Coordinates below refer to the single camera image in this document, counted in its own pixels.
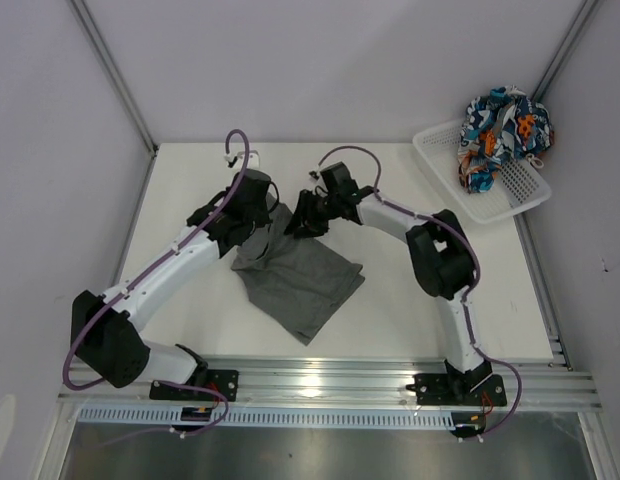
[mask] clothes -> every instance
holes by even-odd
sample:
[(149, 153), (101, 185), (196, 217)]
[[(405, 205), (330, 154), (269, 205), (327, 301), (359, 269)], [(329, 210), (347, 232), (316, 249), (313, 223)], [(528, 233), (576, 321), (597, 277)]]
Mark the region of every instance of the clothes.
[[(274, 199), (268, 195), (268, 207)], [(237, 250), (232, 264), (250, 302), (308, 345), (363, 283), (362, 266), (350, 263), (313, 238), (295, 240), (283, 232), (292, 218), (284, 204), (270, 214)]]
[(490, 190), (505, 162), (539, 156), (554, 142), (548, 111), (514, 85), (475, 98), (466, 112), (458, 158), (468, 193)]

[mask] tabletop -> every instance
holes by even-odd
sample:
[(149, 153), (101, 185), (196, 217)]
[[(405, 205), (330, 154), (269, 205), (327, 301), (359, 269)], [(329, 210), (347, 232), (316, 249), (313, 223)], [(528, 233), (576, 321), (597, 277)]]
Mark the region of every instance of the tabletop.
[[(380, 158), (384, 195), (421, 212), (444, 208), (418, 168), (410, 144), (358, 144)], [(277, 184), (291, 210), (308, 172), (338, 144), (258, 143), (260, 169)], [(376, 166), (356, 151), (340, 151), (359, 186), (371, 185)], [(221, 143), (166, 143), (158, 156), (123, 268), (131, 278), (184, 226), (185, 219), (227, 187), (236, 171), (227, 167)], [(482, 270), (474, 292), (477, 330), (484, 350), (514, 362), (552, 358), (515, 223), (512, 219), (476, 225), (459, 215)], [(331, 222), (320, 241), (348, 260), (361, 263), (363, 285), (345, 302), (308, 346), (250, 304), (239, 276), (230, 270), (235, 252), (199, 272), (166, 302), (142, 337), (182, 343), (205, 355), (277, 358), (410, 359), (442, 358), (445, 338), (434, 300), (416, 282), (408, 249), (372, 228), (345, 220)]]

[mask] colorful fabric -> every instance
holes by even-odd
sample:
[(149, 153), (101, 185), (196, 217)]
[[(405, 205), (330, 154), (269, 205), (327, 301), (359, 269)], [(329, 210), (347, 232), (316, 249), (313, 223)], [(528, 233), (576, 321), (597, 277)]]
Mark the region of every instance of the colorful fabric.
[(477, 97), (466, 109), (459, 144), (459, 181), (468, 193), (487, 192), (502, 165), (539, 156), (554, 141), (548, 111), (514, 85)]

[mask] white laundry basket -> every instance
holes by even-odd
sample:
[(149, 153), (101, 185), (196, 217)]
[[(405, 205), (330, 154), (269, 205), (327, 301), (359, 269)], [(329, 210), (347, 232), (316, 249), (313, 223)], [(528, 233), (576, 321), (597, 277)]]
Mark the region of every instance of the white laundry basket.
[(463, 120), (444, 123), (417, 133), (414, 144), (420, 169), (432, 183), (439, 183), (477, 223), (490, 223), (536, 207), (550, 198), (550, 186), (526, 161), (503, 165), (492, 188), (469, 194), (459, 184), (459, 148)]

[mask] gray cloth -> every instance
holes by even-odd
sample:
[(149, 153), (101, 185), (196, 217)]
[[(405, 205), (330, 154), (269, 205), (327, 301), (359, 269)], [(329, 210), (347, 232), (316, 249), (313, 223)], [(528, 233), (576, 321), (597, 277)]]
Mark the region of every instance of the gray cloth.
[[(274, 199), (268, 195), (268, 206)], [(363, 268), (313, 238), (284, 235), (292, 213), (279, 204), (272, 224), (255, 231), (232, 264), (250, 302), (308, 345), (365, 280)]]

